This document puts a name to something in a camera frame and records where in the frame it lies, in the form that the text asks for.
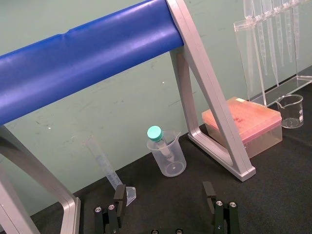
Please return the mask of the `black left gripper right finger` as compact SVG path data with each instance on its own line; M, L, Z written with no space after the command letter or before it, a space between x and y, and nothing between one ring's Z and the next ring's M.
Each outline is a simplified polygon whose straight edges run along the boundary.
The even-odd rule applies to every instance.
M205 199L212 215L214 234L239 234L238 203L228 203L217 199L213 185L209 181L202 182Z

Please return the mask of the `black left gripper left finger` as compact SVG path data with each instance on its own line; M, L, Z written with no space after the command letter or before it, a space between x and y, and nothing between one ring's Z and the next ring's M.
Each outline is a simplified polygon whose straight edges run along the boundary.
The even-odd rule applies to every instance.
M119 234L127 204L126 185L117 186L113 202L107 207L94 209L96 234Z

